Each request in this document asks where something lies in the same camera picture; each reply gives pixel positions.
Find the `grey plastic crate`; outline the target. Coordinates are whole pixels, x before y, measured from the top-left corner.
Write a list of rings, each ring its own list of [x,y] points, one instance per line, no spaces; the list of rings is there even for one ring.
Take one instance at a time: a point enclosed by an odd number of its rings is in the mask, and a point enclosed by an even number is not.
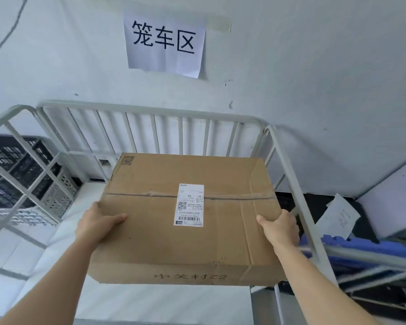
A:
[[[63,182],[68,191],[74,196],[78,190],[75,182],[71,179],[70,173],[67,169],[61,169],[58,178]],[[53,183],[41,199],[49,212],[59,220],[62,219],[66,210],[72,204],[72,200],[63,192],[61,188]],[[57,223],[50,218],[43,210],[37,205],[28,208],[19,208],[16,214],[11,218],[10,224],[16,226],[19,224],[27,224],[30,226],[43,225],[43,226],[56,226]]]

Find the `black plastic crate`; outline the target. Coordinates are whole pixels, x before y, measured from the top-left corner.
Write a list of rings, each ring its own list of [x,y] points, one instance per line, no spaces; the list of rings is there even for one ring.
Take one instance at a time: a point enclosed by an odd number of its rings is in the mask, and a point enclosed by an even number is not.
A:
[[[44,139],[36,136],[23,136],[44,164],[49,165],[54,155],[45,144]],[[41,166],[32,158],[22,145],[11,135],[0,135],[0,166],[7,171],[16,181],[25,188],[29,188],[42,173]],[[33,189],[32,194],[46,205],[54,207],[54,201],[50,201],[51,195],[59,195],[60,190],[55,186],[51,177],[46,174],[38,185]],[[0,175],[0,219],[5,218],[10,209],[22,197],[22,192]],[[55,226],[50,219],[42,214],[42,209],[27,198],[19,211],[11,220],[13,225],[50,225]]]

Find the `person's right forearm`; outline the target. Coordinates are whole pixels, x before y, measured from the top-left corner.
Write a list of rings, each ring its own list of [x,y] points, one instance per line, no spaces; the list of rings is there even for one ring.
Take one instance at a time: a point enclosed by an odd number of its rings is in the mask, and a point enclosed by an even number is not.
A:
[[[327,279],[294,245],[274,251],[308,325],[379,325],[376,319]]]

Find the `brown cardboard box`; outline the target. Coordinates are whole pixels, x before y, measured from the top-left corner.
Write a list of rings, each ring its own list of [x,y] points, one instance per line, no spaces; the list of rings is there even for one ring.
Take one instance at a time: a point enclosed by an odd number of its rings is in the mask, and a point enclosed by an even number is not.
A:
[[[203,227],[175,226],[179,184],[204,185]],[[104,284],[273,286],[286,279],[257,215],[281,207],[262,158],[123,153],[99,202],[127,219],[88,275]]]

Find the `white shipping label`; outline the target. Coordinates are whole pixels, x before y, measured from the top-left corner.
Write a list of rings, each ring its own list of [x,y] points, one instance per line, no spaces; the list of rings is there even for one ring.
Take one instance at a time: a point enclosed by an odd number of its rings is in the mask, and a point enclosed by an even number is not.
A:
[[[175,226],[202,228],[204,224],[204,185],[179,184]]]

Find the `white paper wall sign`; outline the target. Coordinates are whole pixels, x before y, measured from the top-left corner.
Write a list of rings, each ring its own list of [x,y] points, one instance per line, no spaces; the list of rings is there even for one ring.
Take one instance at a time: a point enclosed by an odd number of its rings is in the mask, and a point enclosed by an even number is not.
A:
[[[200,76],[205,19],[181,12],[125,10],[123,24],[129,69]]]

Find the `person's left forearm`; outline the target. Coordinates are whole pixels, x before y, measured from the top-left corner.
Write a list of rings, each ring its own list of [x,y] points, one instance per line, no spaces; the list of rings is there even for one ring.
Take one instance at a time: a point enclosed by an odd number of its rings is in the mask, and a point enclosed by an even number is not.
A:
[[[73,325],[90,258],[100,240],[79,235],[0,325]]]

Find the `person's right hand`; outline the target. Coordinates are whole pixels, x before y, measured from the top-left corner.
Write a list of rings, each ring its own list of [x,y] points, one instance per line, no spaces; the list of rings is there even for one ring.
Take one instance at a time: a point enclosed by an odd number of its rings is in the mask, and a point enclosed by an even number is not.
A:
[[[282,209],[280,216],[273,222],[272,233],[264,235],[272,245],[275,254],[298,247],[300,237],[296,218],[289,211]]]

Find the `person's left hand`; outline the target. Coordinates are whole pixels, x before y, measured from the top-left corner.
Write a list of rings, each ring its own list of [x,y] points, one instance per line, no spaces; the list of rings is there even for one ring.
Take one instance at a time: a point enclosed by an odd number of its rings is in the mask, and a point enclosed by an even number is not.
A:
[[[83,213],[79,220],[75,235],[76,242],[91,249],[96,249],[99,243],[109,234],[111,231],[105,231],[103,228],[103,213],[101,212],[99,202],[95,201],[92,205]]]

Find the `white paper sheet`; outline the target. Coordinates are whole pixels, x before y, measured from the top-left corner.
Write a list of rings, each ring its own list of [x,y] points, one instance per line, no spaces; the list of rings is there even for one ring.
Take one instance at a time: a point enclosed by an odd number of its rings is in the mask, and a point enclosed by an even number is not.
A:
[[[347,240],[360,217],[360,214],[344,197],[336,194],[316,222],[316,227],[321,238],[330,236]]]

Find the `white metal cage cart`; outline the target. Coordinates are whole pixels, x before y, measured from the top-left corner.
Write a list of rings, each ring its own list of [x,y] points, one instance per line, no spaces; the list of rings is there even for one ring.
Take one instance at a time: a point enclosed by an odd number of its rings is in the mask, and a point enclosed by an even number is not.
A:
[[[48,136],[59,152],[94,159],[119,158],[121,152],[162,152],[167,154],[241,155],[254,157],[264,143],[272,141],[265,153],[266,167],[282,167],[293,197],[299,202],[298,214],[305,221],[306,236],[312,243],[315,264],[336,283],[323,244],[317,242],[317,229],[299,197],[300,186],[293,172],[279,130],[264,120],[235,114],[219,114],[179,109],[137,107],[105,103],[45,101],[37,107],[15,105],[0,110],[9,117],[16,131],[28,136]],[[235,325],[251,324],[252,297],[249,288],[196,288],[148,285],[98,284],[87,279],[78,306],[78,320],[125,322],[134,324]]]

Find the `white board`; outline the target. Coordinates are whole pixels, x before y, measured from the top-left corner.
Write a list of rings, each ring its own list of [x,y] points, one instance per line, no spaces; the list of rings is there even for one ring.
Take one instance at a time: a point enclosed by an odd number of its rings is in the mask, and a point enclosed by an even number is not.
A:
[[[406,230],[406,165],[357,201],[377,237],[386,238]]]

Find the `blue plastic pallet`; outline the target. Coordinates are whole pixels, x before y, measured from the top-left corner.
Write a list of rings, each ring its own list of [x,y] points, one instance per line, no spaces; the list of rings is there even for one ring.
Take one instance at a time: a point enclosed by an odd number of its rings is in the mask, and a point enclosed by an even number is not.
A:
[[[387,266],[406,271],[406,245],[384,241],[378,244],[370,240],[324,235],[321,243],[309,243],[306,236],[300,239],[300,248],[313,258],[323,272],[332,272],[336,265],[346,267]]]

